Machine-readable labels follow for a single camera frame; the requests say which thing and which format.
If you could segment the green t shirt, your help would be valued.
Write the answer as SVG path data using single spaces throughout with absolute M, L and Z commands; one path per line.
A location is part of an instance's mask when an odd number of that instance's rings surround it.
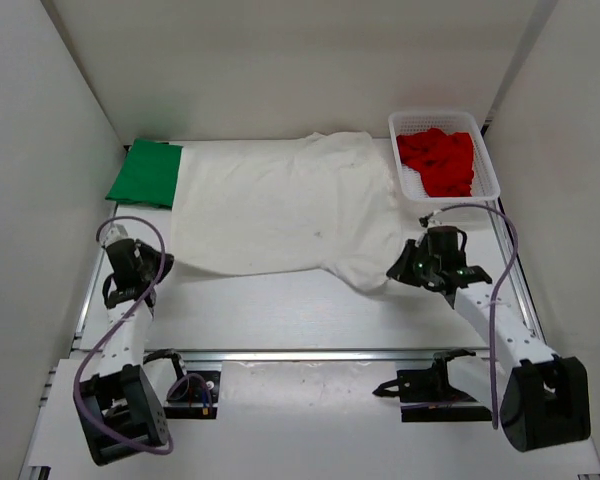
M 171 209 L 182 147 L 137 138 L 106 199 L 122 205 Z

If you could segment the white t shirt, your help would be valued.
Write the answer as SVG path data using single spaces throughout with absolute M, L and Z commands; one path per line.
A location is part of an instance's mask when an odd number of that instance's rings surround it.
M 225 276 L 323 269 L 373 291 L 404 244 L 389 165 L 366 132 L 183 148 L 171 250 Z

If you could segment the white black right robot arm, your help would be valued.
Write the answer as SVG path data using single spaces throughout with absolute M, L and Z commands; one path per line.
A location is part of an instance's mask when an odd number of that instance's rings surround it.
M 465 242 L 455 233 L 409 240 L 387 275 L 442 295 L 487 342 L 489 358 L 466 348 L 437 352 L 429 367 L 398 371 L 374 395 L 399 398 L 409 421 L 430 419 L 434 409 L 455 402 L 476 402 L 520 452 L 589 439 L 585 366 L 532 335 L 486 271 L 467 264 Z

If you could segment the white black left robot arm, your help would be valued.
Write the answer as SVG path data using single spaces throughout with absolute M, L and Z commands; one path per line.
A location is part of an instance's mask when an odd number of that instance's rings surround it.
M 78 416 L 92 460 L 111 464 L 143 450 L 165 452 L 170 438 L 164 403 L 186 395 L 190 377 L 173 350 L 145 353 L 154 319 L 156 294 L 147 287 L 161 282 L 173 265 L 168 254 L 159 271 L 160 252 L 131 238 L 105 247 L 112 273 L 103 284 L 104 305 L 111 325 L 122 326 L 96 349 L 95 371 L 78 383 L 84 407 Z

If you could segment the white plastic basket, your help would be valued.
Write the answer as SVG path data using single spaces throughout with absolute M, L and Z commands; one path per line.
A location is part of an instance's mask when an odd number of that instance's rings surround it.
M 388 119 L 403 195 L 419 203 L 493 201 L 500 186 L 474 117 L 416 109 Z

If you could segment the red t shirt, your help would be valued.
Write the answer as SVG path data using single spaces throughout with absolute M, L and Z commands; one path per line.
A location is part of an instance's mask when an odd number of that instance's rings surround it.
M 474 149 L 469 133 L 430 128 L 396 140 L 401 163 L 420 175 L 429 197 L 472 196 Z

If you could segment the aluminium table rail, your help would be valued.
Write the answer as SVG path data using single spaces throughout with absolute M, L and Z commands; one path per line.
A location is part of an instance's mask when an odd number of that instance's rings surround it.
M 425 361 L 443 347 L 433 349 L 314 349 L 314 350 L 191 350 L 179 353 L 186 362 L 327 362 Z

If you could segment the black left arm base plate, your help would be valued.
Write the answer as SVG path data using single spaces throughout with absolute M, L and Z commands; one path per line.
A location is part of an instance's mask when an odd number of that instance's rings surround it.
M 190 378 L 167 395 L 164 411 L 167 419 L 215 420 L 219 409 L 221 372 L 219 370 L 195 371 L 207 387 L 199 380 Z

